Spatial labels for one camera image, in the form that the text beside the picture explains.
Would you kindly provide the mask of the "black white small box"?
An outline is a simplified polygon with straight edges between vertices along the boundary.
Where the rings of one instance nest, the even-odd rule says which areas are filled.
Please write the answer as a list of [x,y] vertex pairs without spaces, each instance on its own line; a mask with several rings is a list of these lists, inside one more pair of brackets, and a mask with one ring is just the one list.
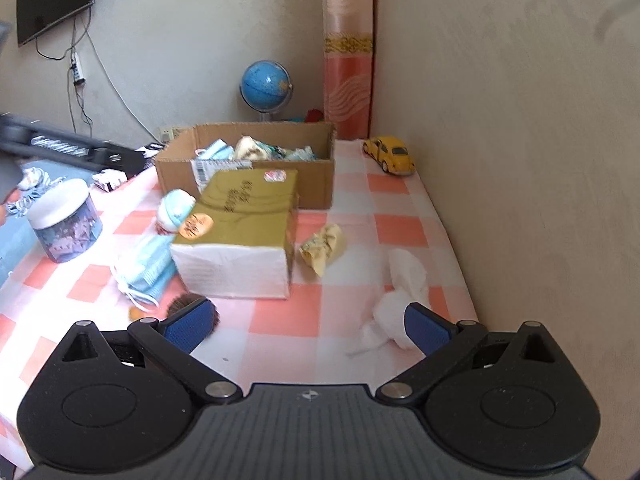
[[154,165],[154,159],[158,153],[163,151],[166,145],[163,143],[149,143],[141,148],[137,148],[137,152],[140,152],[144,158],[144,166],[137,172],[125,172],[115,169],[104,169],[99,174],[92,176],[93,185],[99,190],[107,193],[111,193],[126,184],[129,180],[140,174],[140,172],[147,170]]

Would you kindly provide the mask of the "hanging power strip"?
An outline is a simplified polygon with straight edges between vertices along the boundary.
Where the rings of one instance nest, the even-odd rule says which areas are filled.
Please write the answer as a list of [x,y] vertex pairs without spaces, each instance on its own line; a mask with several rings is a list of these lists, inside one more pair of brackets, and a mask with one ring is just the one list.
[[72,71],[73,84],[75,87],[81,87],[86,83],[86,77],[81,67],[81,62],[76,51],[70,55],[70,70]]

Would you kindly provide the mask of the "brown scrunchie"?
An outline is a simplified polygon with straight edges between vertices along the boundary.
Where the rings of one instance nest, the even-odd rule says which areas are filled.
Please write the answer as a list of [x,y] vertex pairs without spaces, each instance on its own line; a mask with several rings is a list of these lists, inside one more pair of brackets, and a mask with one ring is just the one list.
[[212,300],[194,294],[194,292],[185,292],[171,301],[167,309],[167,319],[173,320],[174,318],[176,320],[188,318],[203,322],[209,335],[216,330],[219,324],[218,310]]

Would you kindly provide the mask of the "cream knitted scrunchie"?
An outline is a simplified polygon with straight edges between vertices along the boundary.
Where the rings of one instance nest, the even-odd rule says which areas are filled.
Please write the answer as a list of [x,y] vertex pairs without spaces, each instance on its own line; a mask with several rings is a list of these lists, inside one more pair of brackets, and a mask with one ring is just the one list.
[[233,151],[235,160],[270,160],[271,156],[270,146],[256,141],[251,136],[242,136]]

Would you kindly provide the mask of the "blue hat plush figurine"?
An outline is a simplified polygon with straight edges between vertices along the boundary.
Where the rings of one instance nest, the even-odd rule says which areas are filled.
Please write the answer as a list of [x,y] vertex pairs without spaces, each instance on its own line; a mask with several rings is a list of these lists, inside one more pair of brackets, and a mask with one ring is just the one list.
[[190,214],[195,204],[195,198],[186,191],[172,190],[160,201],[156,211],[155,226],[158,234],[177,233]]

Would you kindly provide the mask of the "blue desk globe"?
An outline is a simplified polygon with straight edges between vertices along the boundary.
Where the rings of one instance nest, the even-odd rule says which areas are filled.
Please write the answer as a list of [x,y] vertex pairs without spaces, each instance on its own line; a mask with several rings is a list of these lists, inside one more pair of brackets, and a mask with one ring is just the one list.
[[271,122],[291,101],[294,84],[288,70],[276,61],[250,64],[241,77],[239,92],[260,122]]

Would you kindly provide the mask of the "white tissue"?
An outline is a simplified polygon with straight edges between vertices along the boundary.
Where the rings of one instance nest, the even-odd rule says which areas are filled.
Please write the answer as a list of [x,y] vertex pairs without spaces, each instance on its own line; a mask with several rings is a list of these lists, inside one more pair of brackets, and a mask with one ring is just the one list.
[[424,304],[427,300],[427,272],[422,262],[405,249],[390,250],[388,264],[393,289],[378,300],[346,351],[348,356],[378,350],[390,341],[402,350],[416,348],[405,329],[405,310],[412,302]]

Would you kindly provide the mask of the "orange small toy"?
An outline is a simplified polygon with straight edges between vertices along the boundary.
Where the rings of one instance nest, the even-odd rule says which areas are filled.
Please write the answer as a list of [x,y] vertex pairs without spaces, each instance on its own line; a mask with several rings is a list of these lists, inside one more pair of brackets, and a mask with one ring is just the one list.
[[146,318],[148,316],[148,312],[145,312],[137,307],[131,307],[128,312],[129,321],[136,322],[141,320],[142,318]]

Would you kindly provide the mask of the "clear jar white lid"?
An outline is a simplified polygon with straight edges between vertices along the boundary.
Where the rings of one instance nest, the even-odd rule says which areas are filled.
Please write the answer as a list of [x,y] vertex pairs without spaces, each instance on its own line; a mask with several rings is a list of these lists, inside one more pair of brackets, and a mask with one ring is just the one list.
[[55,263],[84,254],[103,229],[89,185],[81,179],[64,180],[47,190],[30,206],[26,218]]

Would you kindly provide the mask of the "checkered tablecloth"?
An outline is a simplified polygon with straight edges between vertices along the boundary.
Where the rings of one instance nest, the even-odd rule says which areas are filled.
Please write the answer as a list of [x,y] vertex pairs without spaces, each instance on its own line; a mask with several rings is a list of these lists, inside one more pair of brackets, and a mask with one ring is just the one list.
[[[457,321],[475,310],[449,238],[421,180],[383,174],[356,142],[334,148],[333,205],[304,211],[296,238],[303,242],[335,223],[346,236],[343,255],[319,278],[296,262],[285,300],[217,299],[220,322],[194,356],[242,388],[255,382],[359,382],[376,388],[418,359],[386,344],[348,356],[361,326],[392,287],[388,252],[402,248],[426,272],[425,303]],[[73,322],[101,330],[129,323],[130,301],[110,270],[137,255],[155,232],[162,191],[154,170],[111,193],[94,191],[103,231],[88,252],[54,263],[37,242],[1,285],[1,453],[18,468],[29,458],[15,427],[17,408],[53,348]]]

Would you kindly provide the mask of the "blue face mask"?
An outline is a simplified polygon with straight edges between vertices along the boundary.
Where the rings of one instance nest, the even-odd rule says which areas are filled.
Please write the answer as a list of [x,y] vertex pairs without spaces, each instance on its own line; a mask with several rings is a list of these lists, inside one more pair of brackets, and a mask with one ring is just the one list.
[[233,154],[234,147],[222,139],[217,139],[207,148],[198,148],[195,151],[196,158],[201,160],[230,160]]
[[151,312],[177,273],[171,235],[154,235],[134,258],[111,266],[118,291],[142,312]]

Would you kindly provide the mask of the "beige cloth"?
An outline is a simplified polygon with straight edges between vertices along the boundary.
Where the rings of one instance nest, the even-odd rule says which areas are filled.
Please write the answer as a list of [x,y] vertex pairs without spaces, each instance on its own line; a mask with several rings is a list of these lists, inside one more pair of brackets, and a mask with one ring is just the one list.
[[319,232],[314,233],[299,247],[299,255],[303,262],[314,271],[319,278],[326,273],[326,268],[346,250],[346,236],[340,226],[327,224]]

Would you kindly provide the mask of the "colourful toy stack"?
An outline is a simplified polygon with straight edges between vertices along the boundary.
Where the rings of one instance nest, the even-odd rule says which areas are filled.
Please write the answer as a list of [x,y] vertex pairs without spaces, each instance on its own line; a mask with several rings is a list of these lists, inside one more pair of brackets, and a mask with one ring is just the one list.
[[305,116],[293,117],[291,122],[304,122],[305,124],[316,124],[317,122],[324,121],[324,114],[322,110],[318,108],[312,108],[308,110]]

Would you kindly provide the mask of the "yellow toy car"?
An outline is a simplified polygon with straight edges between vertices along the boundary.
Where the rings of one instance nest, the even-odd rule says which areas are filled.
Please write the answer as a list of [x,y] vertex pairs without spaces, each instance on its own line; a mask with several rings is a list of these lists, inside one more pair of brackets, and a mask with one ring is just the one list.
[[416,171],[406,144],[394,136],[375,136],[362,142],[362,151],[386,174],[411,176]]

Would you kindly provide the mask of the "orange patterned curtain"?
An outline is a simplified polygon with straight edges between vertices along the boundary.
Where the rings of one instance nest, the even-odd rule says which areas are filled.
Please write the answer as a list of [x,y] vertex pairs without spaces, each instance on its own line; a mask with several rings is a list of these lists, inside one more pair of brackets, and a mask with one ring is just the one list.
[[369,136],[374,0],[323,0],[324,117],[342,140]]

